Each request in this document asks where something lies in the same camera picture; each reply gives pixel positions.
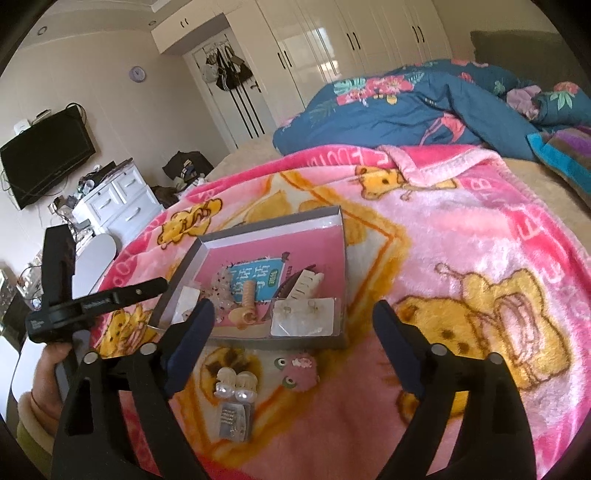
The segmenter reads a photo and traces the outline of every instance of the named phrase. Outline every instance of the clock face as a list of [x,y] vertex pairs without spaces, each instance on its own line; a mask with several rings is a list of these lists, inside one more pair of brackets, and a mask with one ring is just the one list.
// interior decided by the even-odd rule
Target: clock face
[[133,67],[129,71],[129,78],[135,83],[141,83],[146,79],[146,72],[142,67]]

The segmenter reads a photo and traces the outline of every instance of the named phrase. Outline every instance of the beige wall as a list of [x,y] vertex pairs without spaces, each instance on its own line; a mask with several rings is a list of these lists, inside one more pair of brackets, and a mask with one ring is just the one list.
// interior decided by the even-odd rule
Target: beige wall
[[473,30],[538,30],[556,32],[531,0],[433,0],[455,58],[474,60]]
[[[129,79],[135,65],[145,69],[144,83]],[[147,183],[166,185],[162,166],[178,150],[200,150],[214,165],[228,154],[184,60],[159,55],[149,32],[79,35],[19,50],[0,77],[0,145],[20,119],[69,102],[85,108],[97,153],[70,175],[65,194],[95,164],[133,157]],[[59,223],[50,201],[20,211],[0,192],[0,266],[18,275],[41,248],[45,228]]]

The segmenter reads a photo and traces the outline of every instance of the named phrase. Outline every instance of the white dresser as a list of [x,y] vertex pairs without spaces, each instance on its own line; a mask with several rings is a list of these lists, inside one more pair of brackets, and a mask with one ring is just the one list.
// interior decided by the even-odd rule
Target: white dresser
[[94,232],[108,233],[121,251],[163,212],[133,162],[108,176],[73,210],[78,222],[90,220]]

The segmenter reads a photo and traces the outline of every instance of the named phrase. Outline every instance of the pink blanket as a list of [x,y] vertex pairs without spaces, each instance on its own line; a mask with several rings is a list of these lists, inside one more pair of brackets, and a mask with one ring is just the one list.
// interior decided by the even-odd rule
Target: pink blanket
[[[504,356],[542,477],[591,404],[590,261],[495,152],[329,145],[289,155],[195,188],[120,254],[102,288],[170,279],[195,237],[206,232],[327,205],[341,205],[345,218],[350,347],[311,352],[320,382],[308,390],[292,388],[307,383],[301,371],[276,368],[286,352],[206,347],[171,405],[212,478],[377,476],[417,406],[401,390],[371,328],[372,306],[382,298],[432,343],[475,358],[492,351]],[[100,351],[127,353],[146,341],[154,305],[146,301],[105,318],[93,337]],[[114,319],[137,331],[120,335]],[[247,444],[216,435],[212,391],[222,366],[259,377]],[[465,395],[456,396],[431,471],[449,459],[465,402]],[[124,404],[138,459],[156,471],[128,396]]]

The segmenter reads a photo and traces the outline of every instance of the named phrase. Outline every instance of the sleeve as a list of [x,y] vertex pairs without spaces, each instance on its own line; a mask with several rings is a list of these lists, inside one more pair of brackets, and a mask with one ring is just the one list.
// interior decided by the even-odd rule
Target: sleeve
[[49,478],[53,437],[41,426],[31,406],[31,393],[24,393],[18,401],[17,442],[37,469]]

